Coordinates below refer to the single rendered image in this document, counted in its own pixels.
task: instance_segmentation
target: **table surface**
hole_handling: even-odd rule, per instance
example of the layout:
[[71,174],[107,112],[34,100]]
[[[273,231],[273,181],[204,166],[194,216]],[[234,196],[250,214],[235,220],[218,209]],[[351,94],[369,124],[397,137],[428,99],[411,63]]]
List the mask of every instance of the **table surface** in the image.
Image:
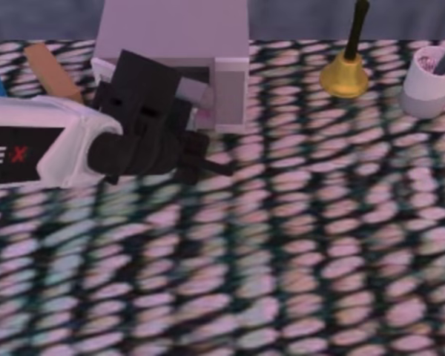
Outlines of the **table surface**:
[[[0,42],[14,96],[26,44]],[[93,42],[48,44],[90,98]],[[343,42],[253,42],[232,178],[0,190],[0,356],[445,355],[445,113],[396,101],[427,44],[362,42],[346,101],[317,83]]]

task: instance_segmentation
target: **white mug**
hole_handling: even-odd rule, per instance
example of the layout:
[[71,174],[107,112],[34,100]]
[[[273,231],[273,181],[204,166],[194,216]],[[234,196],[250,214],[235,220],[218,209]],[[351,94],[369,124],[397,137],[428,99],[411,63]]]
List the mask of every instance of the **white mug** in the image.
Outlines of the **white mug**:
[[421,58],[439,63],[445,47],[422,47],[414,54],[400,93],[400,106],[408,115],[431,119],[441,114],[445,106],[445,75],[438,76],[425,70]]

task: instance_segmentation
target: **background wall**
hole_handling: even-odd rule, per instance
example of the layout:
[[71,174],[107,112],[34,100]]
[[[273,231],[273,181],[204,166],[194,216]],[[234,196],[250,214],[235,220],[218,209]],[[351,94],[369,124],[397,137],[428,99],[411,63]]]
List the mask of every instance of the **background wall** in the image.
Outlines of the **background wall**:
[[[345,39],[354,2],[248,0],[251,37]],[[0,0],[0,39],[93,39],[103,3],[103,0]],[[445,39],[445,0],[371,0],[363,38]]]

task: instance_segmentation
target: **black stick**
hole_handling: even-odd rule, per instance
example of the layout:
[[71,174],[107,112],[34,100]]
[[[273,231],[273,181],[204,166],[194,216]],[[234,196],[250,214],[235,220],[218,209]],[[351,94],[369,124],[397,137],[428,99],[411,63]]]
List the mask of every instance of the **black stick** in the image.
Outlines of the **black stick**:
[[355,18],[351,26],[348,44],[344,51],[344,59],[347,61],[354,61],[357,53],[357,46],[359,45],[359,38],[363,30],[364,19],[369,10],[369,2],[367,0],[357,0],[355,6]]

